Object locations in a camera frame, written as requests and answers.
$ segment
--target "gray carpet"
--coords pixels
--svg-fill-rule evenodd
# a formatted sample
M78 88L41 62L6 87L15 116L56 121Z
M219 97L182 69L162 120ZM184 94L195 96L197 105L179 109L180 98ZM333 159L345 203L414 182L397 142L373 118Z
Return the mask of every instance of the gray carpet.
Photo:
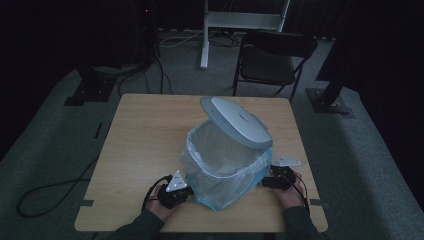
M174 36L167 33L161 38ZM305 88L324 88L316 75L332 46L319 41L304 69L292 103L294 115L324 202L329 239L422 239L424 215L414 200L378 131L353 91L341 97L349 117L315 113ZM189 41L161 48L165 78L164 94L231 95L238 48L211 46L209 66L201 70L201 42ZM99 71L116 73L99 67ZM153 64L145 75L128 78L122 93L159 93L161 71ZM0 239L92 239L94 233L78 232L74 222L88 186L78 183L71 194L47 215L25 219L15 207L21 195L34 187L77 178L95 159L107 135L119 103L118 84L108 102L64 106L80 82L69 73L51 92L37 115L0 162ZM288 98L291 87L275 97ZM238 96L273 97L276 87L240 84ZM90 178L93 167L85 174ZM50 207L71 186L51 188L31 195L23 205L29 213ZM95 239L109 233L99 233ZM261 239L261 234L184 234L179 239Z

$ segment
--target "chair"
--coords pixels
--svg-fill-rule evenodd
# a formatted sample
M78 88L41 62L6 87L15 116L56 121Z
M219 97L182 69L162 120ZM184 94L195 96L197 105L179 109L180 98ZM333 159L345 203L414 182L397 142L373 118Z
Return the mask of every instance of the chair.
M317 41L311 36L271 31L248 32L241 41L233 96L236 95L238 82L281 86L275 94L294 83L290 95L292 102L303 64L316 48ZM301 59L296 68L293 57Z

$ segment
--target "wooden table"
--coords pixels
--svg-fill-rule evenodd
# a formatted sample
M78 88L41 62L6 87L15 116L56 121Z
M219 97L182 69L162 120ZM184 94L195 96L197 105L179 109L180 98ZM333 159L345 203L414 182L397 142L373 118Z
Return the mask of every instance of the wooden table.
M281 98L226 97L260 118L273 137L273 159L297 159L310 199L319 199L289 101ZM126 94L122 97L100 154L75 228L114 231L136 218L148 189L162 176L185 169L179 160L187 132L208 117L200 96ZM322 206L311 218L327 229ZM162 232L283 232L281 209L270 189L257 186L230 207L214 212L192 197L179 206Z

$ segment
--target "clear plastic bag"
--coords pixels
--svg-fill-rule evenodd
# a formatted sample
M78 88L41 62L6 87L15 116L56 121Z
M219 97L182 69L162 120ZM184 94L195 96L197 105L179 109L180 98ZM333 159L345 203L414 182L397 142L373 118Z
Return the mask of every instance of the clear plastic bag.
M218 211L265 177L271 155L271 148L248 148L208 120L188 132L180 159L196 200Z

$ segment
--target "hand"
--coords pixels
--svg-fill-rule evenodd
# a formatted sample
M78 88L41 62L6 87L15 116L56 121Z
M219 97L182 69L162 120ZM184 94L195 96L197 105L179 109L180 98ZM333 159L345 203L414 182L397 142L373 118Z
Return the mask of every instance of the hand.
M294 174L297 176L294 185L303 194L303 188L300 186L300 178L302 178L302 175L297 172L294 172ZM296 191L296 189L294 189L294 187L290 187L287 191L283 191L281 189L272 189L272 192L275 194L281 206L283 207L283 211L290 207L304 206L303 196L301 196Z
M149 197L149 200L146 204L146 209L155 214L158 218L160 218L162 221L166 221L169 216L177 209L177 207L174 207L173 209L168 209L159 202L158 200L158 192L159 189L162 187L162 185L157 185L155 188L155 194L153 196Z

